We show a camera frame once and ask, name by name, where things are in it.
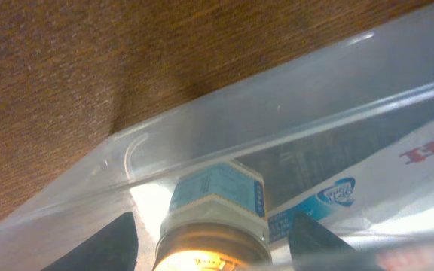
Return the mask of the clear plastic container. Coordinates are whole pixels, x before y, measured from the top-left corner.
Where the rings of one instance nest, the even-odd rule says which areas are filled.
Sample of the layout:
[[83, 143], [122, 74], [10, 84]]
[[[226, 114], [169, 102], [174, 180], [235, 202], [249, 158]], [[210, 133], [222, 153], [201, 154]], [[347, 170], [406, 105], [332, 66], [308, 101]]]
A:
[[[433, 120], [434, 1], [0, 1], [0, 270], [42, 270], [125, 212], [134, 270], [155, 270], [183, 175], [254, 169], [269, 225]], [[434, 270], [434, 231], [338, 237]]]

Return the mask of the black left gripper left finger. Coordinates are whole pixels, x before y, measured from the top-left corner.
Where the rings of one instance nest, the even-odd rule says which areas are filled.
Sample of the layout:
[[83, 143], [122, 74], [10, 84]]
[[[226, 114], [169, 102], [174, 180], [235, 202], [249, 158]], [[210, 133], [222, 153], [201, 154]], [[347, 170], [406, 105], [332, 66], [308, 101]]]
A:
[[139, 240], [125, 212], [42, 271], [134, 271]]

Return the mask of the small gold-lidded jar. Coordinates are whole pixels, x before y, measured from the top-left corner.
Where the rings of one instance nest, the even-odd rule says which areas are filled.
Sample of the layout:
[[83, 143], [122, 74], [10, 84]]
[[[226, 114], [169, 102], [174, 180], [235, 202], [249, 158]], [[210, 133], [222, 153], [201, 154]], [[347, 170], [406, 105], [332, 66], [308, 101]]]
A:
[[236, 160], [179, 178], [155, 270], [241, 270], [272, 261], [263, 176]]

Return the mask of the white Panadol medicine box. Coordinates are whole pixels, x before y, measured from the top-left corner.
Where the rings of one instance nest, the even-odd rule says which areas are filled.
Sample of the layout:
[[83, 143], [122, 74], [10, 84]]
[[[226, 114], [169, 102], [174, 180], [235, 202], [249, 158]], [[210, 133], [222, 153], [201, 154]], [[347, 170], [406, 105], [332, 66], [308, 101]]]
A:
[[272, 210], [272, 249], [295, 211], [354, 245], [434, 231], [434, 120]]

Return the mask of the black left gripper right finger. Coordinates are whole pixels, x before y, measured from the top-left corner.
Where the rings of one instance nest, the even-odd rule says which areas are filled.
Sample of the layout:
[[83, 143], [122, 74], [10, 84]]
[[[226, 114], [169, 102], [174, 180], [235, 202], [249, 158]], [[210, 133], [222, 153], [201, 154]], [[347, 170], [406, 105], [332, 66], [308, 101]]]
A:
[[304, 212], [294, 213], [288, 242], [294, 270], [383, 270], [372, 256], [358, 252]]

